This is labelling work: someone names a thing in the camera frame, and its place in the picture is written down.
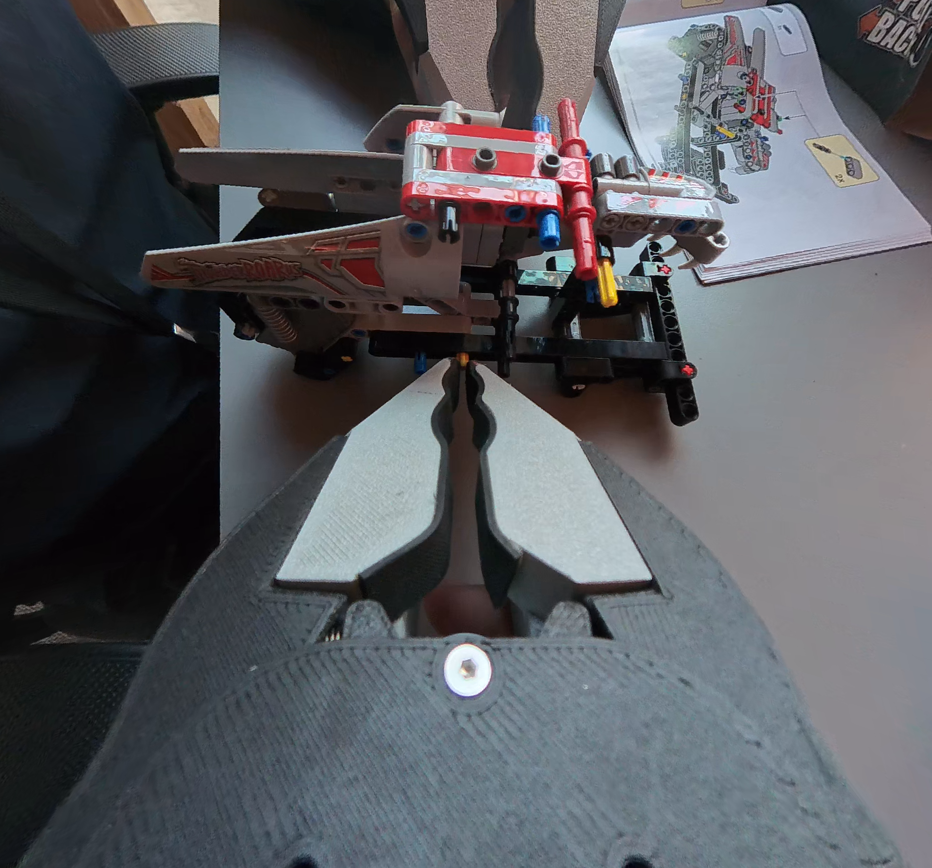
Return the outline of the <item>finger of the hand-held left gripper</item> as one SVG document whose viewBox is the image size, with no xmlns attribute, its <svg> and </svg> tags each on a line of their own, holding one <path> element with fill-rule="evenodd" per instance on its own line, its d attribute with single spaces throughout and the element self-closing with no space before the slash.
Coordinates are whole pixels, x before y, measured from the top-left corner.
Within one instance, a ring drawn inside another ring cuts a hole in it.
<svg viewBox="0 0 932 868">
<path fill-rule="evenodd" d="M 416 100 L 493 111 L 488 59 L 497 0 L 390 0 L 389 7 Z"/>
<path fill-rule="evenodd" d="M 491 93 L 505 125 L 588 106 L 627 0 L 497 0 Z"/>
</svg>

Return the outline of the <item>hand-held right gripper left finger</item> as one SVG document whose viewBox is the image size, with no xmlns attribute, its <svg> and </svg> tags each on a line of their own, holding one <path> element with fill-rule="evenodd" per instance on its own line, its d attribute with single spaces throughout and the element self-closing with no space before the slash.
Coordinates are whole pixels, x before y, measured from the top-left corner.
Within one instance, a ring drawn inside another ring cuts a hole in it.
<svg viewBox="0 0 932 868">
<path fill-rule="evenodd" d="M 371 600 L 395 621 L 441 582 L 459 395 L 460 364 L 441 360 L 349 432 L 277 585 Z"/>
</svg>

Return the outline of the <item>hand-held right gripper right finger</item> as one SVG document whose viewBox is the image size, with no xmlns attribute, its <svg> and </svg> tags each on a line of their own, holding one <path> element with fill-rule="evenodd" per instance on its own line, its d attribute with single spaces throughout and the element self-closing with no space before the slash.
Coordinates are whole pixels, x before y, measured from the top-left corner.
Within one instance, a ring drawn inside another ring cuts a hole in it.
<svg viewBox="0 0 932 868">
<path fill-rule="evenodd" d="M 546 618 L 564 601 L 651 589 L 649 565 L 579 438 L 485 365 L 470 363 L 465 385 L 493 604 Z"/>
</svg>

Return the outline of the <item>red grey lego vehicle model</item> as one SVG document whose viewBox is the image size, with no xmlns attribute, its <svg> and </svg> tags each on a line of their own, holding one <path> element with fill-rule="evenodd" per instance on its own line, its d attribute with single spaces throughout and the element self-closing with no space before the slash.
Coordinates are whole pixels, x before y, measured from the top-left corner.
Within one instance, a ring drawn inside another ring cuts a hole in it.
<svg viewBox="0 0 932 868">
<path fill-rule="evenodd" d="M 676 426 L 698 418 L 666 258 L 687 266 L 728 247 L 695 178 L 647 175 L 592 155 L 575 103 L 558 129 L 528 129 L 449 100 L 399 105 L 361 152 L 192 149 L 190 182 L 254 188 L 268 210 L 335 224 L 205 246 L 153 250 L 154 287 L 231 298 L 235 334 L 286 350 L 295 372 L 329 380 L 366 341 L 377 357 L 551 365 L 561 391 L 639 380 Z"/>
</svg>

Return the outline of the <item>lego instruction booklet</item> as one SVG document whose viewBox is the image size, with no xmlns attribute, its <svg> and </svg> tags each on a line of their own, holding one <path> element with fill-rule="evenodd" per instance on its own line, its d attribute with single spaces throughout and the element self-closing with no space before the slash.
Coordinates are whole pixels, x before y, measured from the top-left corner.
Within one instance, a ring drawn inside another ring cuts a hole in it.
<svg viewBox="0 0 932 868">
<path fill-rule="evenodd" d="M 699 180 L 730 244 L 704 283 L 930 241 L 845 126 L 809 23 L 770 0 L 627 0 L 607 82 L 647 175 Z"/>
</svg>

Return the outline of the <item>dark printed lego box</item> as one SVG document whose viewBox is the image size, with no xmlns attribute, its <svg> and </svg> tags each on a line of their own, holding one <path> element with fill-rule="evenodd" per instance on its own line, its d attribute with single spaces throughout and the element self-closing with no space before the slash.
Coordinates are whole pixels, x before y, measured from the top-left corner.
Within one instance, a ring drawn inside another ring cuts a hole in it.
<svg viewBox="0 0 932 868">
<path fill-rule="evenodd" d="M 931 140 L 931 0 L 770 0 L 805 15 L 825 62 L 892 129 Z"/>
</svg>

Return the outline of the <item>black mesh office chair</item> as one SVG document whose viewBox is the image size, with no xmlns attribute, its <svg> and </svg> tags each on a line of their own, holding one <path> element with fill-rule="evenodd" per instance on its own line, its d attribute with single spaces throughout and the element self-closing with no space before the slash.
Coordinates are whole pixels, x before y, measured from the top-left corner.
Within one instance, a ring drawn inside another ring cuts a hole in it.
<svg viewBox="0 0 932 868">
<path fill-rule="evenodd" d="M 169 24 L 89 36 L 154 125 L 169 179 L 211 226 L 212 238 L 198 245 L 215 241 L 216 190 L 180 179 L 157 113 L 170 102 L 217 93 L 218 29 Z M 215 349 L 219 359 L 218 329 L 215 339 L 173 330 Z M 135 641 L 56 629 L 2 648 L 2 866 L 16 865 L 79 780 L 157 628 Z"/>
</svg>

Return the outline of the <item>person's dark clothing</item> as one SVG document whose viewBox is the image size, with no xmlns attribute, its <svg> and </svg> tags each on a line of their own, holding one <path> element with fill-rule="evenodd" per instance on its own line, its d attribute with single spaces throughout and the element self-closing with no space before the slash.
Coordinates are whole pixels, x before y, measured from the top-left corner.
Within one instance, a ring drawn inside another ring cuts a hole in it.
<svg viewBox="0 0 932 868">
<path fill-rule="evenodd" d="M 216 300 L 140 277 L 212 238 L 67 0 L 2 0 L 2 648 L 141 640 L 216 546 Z"/>
</svg>

